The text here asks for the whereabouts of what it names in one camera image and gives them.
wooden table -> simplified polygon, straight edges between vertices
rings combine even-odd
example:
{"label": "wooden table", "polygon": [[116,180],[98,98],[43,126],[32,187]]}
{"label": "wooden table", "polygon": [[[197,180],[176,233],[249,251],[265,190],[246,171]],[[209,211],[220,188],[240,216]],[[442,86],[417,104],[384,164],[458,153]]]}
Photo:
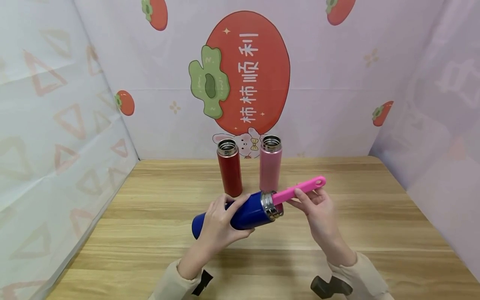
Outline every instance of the wooden table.
{"label": "wooden table", "polygon": [[[256,192],[258,160],[242,160],[242,175],[244,192]],[[317,175],[327,178],[345,240],[396,300],[480,299],[478,282],[379,159],[284,159],[280,187]],[[48,299],[146,299],[194,241],[192,218],[222,192],[215,160],[138,163]],[[206,269],[214,279],[201,299],[212,300],[317,300],[310,283],[330,274],[305,216],[289,205]]]}

rabbit illustration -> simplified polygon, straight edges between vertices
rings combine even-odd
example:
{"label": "rabbit illustration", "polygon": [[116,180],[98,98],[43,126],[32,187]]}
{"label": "rabbit illustration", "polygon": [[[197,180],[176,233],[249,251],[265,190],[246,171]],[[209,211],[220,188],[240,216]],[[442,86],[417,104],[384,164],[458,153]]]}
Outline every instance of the rabbit illustration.
{"label": "rabbit illustration", "polygon": [[265,135],[258,134],[255,128],[250,127],[248,132],[241,135],[231,135],[227,133],[215,134],[213,141],[218,144],[224,139],[233,139],[239,147],[240,155],[244,158],[257,158],[260,155],[260,141]]}

pink cleaning tool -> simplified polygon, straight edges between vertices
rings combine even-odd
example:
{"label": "pink cleaning tool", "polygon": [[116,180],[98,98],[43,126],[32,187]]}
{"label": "pink cleaning tool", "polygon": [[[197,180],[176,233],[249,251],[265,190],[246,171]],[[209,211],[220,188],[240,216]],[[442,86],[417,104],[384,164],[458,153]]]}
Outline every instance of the pink cleaning tool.
{"label": "pink cleaning tool", "polygon": [[273,205],[278,205],[287,200],[295,198],[295,192],[294,192],[295,189],[301,189],[303,192],[310,192],[315,189],[323,187],[326,184],[326,182],[327,181],[325,177],[318,176],[306,182],[299,183],[294,187],[278,192],[272,196]]}

left hand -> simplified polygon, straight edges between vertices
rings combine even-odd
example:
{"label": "left hand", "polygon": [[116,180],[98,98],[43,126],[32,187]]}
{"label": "left hand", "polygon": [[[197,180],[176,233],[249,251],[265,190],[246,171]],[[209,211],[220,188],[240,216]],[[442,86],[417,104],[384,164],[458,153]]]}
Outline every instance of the left hand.
{"label": "left hand", "polygon": [[[230,225],[233,215],[248,200],[244,195],[236,200],[223,194],[210,203],[198,240],[184,254],[177,267],[181,277],[191,280],[199,275],[203,266],[231,243],[247,238],[255,229],[236,230]],[[225,210],[225,203],[233,202]]]}
{"label": "left hand", "polygon": [[[247,238],[255,231],[255,229],[236,230],[230,225],[233,215],[249,197],[248,194],[235,200],[229,195],[223,194],[210,203],[198,242],[204,245],[211,255],[219,253],[235,241]],[[225,210],[225,203],[227,202],[233,203]]]}

vacuum flask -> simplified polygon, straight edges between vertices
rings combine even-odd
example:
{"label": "vacuum flask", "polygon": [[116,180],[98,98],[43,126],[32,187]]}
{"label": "vacuum flask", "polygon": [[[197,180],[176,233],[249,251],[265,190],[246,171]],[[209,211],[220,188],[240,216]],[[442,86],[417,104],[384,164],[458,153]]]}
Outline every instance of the vacuum flask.
{"label": "vacuum flask", "polygon": [[275,135],[266,135],[260,144],[260,190],[278,190],[280,165],[282,162],[282,142]]}
{"label": "vacuum flask", "polygon": [[241,183],[240,153],[237,143],[232,139],[221,140],[218,143],[216,154],[225,193],[232,197],[240,196],[243,188]]}
{"label": "vacuum flask", "polygon": [[[237,230],[252,229],[272,223],[283,216],[283,204],[274,205],[272,195],[275,192],[256,192],[233,215],[230,224]],[[232,203],[226,203],[228,209]],[[192,221],[192,233],[198,239],[204,225],[205,213],[196,216]]]}

